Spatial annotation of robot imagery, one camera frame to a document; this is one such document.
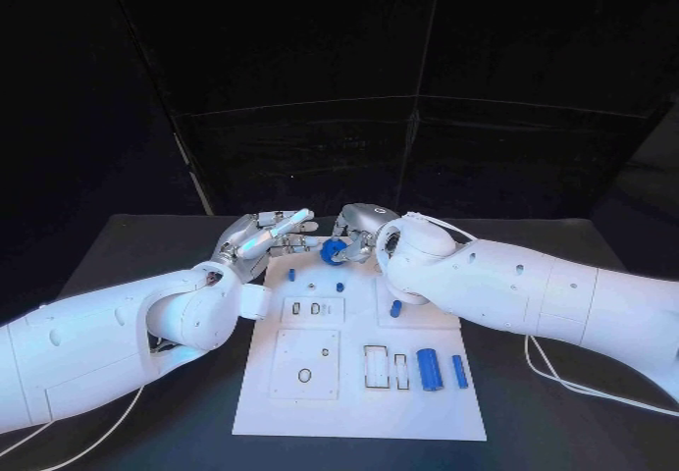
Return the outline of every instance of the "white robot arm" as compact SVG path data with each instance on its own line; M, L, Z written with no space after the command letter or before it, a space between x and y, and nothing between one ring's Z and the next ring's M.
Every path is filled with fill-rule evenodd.
M347 205L339 228L354 243L334 261L362 262L374 251L403 302L432 301L488 327L605 353L679 400L679 283L569 262L466 233L472 240L462 244L442 224L419 213L399 218L378 206Z
M270 256L316 249L292 234L316 230L313 216L244 216L192 269L63 299L0 327L0 433L112 402L215 349L239 316L262 319L270 291L249 281Z

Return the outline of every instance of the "white platform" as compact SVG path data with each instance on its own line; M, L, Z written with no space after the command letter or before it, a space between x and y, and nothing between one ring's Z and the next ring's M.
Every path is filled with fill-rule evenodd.
M290 268L295 282L288 279ZM394 298L375 259L332 267L316 252L280 257L270 261L264 284L273 288L273 298L269 315L256 326L234 434L485 441L461 321L432 304L406 304L403 316L390 316ZM312 301L293 297L335 300L312 315L306 312ZM295 301L302 310L296 315ZM387 346L388 389L365 387L365 345ZM445 384L437 392L422 389L416 356L422 348L437 351ZM407 391L397 389L396 354L407 355ZM468 369L465 390L458 386L455 354L463 356ZM306 383L299 378L303 369L312 373Z

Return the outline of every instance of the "small blue piece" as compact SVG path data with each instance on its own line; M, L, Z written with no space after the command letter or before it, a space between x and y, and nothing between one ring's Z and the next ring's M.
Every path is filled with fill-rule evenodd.
M334 261L334 255L347 248L347 243L342 240L332 240L331 238L324 242L322 259L329 265L341 265L344 262Z
M390 315L393 317L400 317L401 316L401 308L403 307L404 307L404 303L400 300L394 301L393 310L390 311Z
M439 370L439 360L433 348L417 351L417 365L420 366L422 388L426 391L443 390L442 370Z
M463 390L471 385L468 384L468 375L465 374L465 364L463 364L463 357L461 355L453 355L453 366L456 367L456 375L458 375L458 385Z

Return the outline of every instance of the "cable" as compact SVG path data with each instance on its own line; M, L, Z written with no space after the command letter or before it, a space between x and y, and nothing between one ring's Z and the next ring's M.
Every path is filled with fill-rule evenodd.
M125 418L128 417L128 414L130 413L132 408L135 407L135 404L138 403L138 399L142 395L142 392L145 391L145 387L142 387L138 391L138 395L135 396L135 399L132 400L130 405L128 406L128 410L123 412L123 415L117 419L117 422L113 424L113 427L110 430L104 433L103 437L91 444L91 446L86 449L86 451L81 452L81 454L77 454L68 461L64 461L63 463L51 466L50 468L41 469L41 471L55 471L57 469L61 469L64 466L68 466L77 459L83 458L99 446L99 444L107 439L107 436L115 432L117 429L117 426L123 422Z
M19 440L6 450L0 452L0 457L4 457L18 446L22 446L51 425L53 422L48 422L25 439Z
M433 218L432 216L424 216L424 214L419 214L430 223L437 224L439 226L443 226L445 228L449 228L450 230L459 232L469 240L478 240L478 238L463 231L461 228L449 224L446 221L442 221L440 219Z
M543 355L543 359L546 360L546 363L548 365L548 368L550 368L550 371L553 372L553 375L548 375L547 373L544 373L541 370L538 370L538 368L534 366L534 363L531 362L531 354L528 352L528 338L531 338L531 340L534 341L535 343L535 346L538 347L538 351L541 352L541 355ZM679 412L675 411L675 410L670 410L670 409L661 409L659 407L655 407L654 405L649 405L649 404L645 404L644 402L638 402L636 400L632 400L632 399L626 399L625 397L618 397L616 395L612 395L612 394L608 394L606 392L602 392L593 388L589 388L587 386L584 385L580 385L579 383L573 383L572 381L567 381L563 379L563 377L560 376L560 374L557 373L557 370L556 370L556 367L553 366L553 362L550 361L550 358L548 358L548 355L546 354L546 351L543 349L543 346L538 344L538 340L535 339L534 336L527 336L525 337L525 341L524 341L524 352L525 352L525 355L527 355L527 362L528 362L528 366L531 366L531 369L546 378L548 378L550 380L553 381L557 381L559 383L561 383L561 385L569 389L572 390L574 393L580 393L580 394L586 394L586 395L593 395L596 397L602 397L605 399L612 399L612 400L616 400L619 402L623 402L626 403L628 405L632 405L635 407L639 407L642 409L646 409L646 410L652 410L654 412L659 412L661 414L667 414L667 415L671 415L674 417L679 417Z

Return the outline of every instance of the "dark table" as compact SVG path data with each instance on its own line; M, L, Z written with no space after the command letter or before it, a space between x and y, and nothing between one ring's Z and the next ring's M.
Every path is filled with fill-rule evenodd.
M191 267L210 258L236 219L115 216L63 296ZM332 223L322 218L321 234L331 233ZM458 220L455 224L479 237L625 270L586 220ZM530 370L524 338L468 322L463 335L488 442L233 436L253 328L254 321L241 319L227 344L146 388L119 429L68 469L678 469L678 420L566 390ZM559 341L543 344L569 379L677 407L623 364ZM132 395L54 424L0 458L0 469L41 469L78 454L103 435L130 400ZM2 436L0 449L27 434L18 431Z

